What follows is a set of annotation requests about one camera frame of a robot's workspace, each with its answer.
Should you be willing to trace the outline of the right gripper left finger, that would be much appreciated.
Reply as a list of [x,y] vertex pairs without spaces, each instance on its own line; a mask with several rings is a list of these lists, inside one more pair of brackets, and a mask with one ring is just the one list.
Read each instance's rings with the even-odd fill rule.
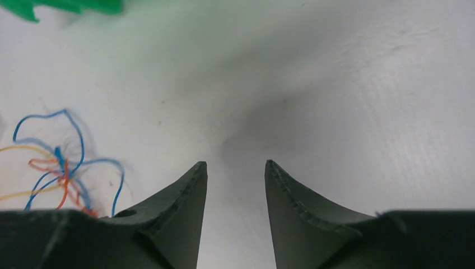
[[1,212],[2,268],[196,268],[207,164],[113,217]]

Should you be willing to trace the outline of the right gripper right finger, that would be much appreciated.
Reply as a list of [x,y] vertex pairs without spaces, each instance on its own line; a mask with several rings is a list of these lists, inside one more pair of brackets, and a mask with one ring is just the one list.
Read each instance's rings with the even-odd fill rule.
[[473,268],[474,211],[343,207],[272,160],[266,198],[278,268]]

